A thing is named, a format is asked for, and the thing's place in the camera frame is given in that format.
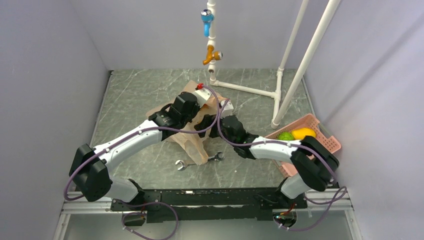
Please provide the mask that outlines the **orange banana-print plastic bag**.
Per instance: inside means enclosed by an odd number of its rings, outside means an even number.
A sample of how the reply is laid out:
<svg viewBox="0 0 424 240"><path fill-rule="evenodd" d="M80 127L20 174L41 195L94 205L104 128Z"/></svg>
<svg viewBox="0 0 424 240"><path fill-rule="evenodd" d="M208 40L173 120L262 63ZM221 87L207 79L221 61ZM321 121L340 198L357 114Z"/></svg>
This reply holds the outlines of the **orange banana-print plastic bag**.
<svg viewBox="0 0 424 240"><path fill-rule="evenodd" d="M181 92L194 92L195 88L197 86L197 83L195 83L193 80L190 80L185 87L180 90L177 95ZM219 103L221 101L226 100L225 97L221 96L220 93L216 92L217 98ZM166 104L173 103L175 100L175 96L170 99L169 102L161 104L157 107L154 107L153 109L149 110L145 116L149 117L153 113L159 111L162 107L164 107ZM216 115L217 114L217 107L216 107L216 101L215 97L213 95L210 96L207 103L200 109L200 111L197 113L196 117L192 120L192 122L188 123L183 130L187 131L195 131L194 126L197 125L202 121L204 118L204 115ZM188 134L188 133L176 133L170 137L168 137L165 142L169 143L176 143L180 146L181 150L184 150L187 155L189 156L189 160L195 160L198 161L200 159L207 160L209 157L205 148L204 148L204 141L209 139L210 137L205 135L205 137L200 137L197 133L196 134Z"/></svg>

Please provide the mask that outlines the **green fake fruit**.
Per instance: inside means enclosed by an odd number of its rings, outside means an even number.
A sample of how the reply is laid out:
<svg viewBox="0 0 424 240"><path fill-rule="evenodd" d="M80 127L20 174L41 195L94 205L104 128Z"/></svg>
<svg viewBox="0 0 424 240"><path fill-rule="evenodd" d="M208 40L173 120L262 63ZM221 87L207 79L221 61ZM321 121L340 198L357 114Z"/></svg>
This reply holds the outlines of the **green fake fruit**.
<svg viewBox="0 0 424 240"><path fill-rule="evenodd" d="M294 136L290 133L290 132L281 132L278 136L277 136L278 140L281 141L294 141L295 138Z"/></svg>

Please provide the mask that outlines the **yellow fake mango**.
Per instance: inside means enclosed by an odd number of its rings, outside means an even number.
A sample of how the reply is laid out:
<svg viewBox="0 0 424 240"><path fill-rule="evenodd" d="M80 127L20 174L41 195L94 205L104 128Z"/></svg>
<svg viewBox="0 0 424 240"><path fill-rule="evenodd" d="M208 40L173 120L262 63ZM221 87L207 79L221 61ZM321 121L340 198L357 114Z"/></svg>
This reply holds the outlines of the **yellow fake mango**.
<svg viewBox="0 0 424 240"><path fill-rule="evenodd" d="M303 140L305 137L308 136L315 138L317 136L316 132L308 127L292 130L290 134L293 136L294 140Z"/></svg>

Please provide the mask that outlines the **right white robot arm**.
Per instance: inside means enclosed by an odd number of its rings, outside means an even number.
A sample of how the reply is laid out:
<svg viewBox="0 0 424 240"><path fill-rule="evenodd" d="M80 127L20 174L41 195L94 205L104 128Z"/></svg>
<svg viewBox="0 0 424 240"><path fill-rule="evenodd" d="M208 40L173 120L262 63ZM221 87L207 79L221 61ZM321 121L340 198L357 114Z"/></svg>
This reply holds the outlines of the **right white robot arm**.
<svg viewBox="0 0 424 240"><path fill-rule="evenodd" d="M197 131L211 126L210 138L221 137L232 143L233 150L244 159L270 159L292 164L297 173L283 180L275 194L276 203L289 207L295 198L309 191L323 192L338 169L339 160L315 137L301 140L269 139L247 132L234 115L215 122L215 115L205 115L194 126Z"/></svg>

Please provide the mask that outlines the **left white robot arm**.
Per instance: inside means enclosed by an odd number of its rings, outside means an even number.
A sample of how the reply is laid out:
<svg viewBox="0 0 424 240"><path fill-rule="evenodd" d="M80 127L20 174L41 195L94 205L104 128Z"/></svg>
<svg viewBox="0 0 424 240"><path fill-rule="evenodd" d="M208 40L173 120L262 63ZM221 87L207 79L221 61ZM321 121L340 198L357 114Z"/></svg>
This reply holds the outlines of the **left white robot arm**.
<svg viewBox="0 0 424 240"><path fill-rule="evenodd" d="M131 210L144 203L145 192L132 179L112 177L110 172L144 148L160 143L191 122L211 94L205 89L182 92L154 112L142 124L118 138L90 147L80 146L74 156L69 176L88 202L102 197L119 199Z"/></svg>

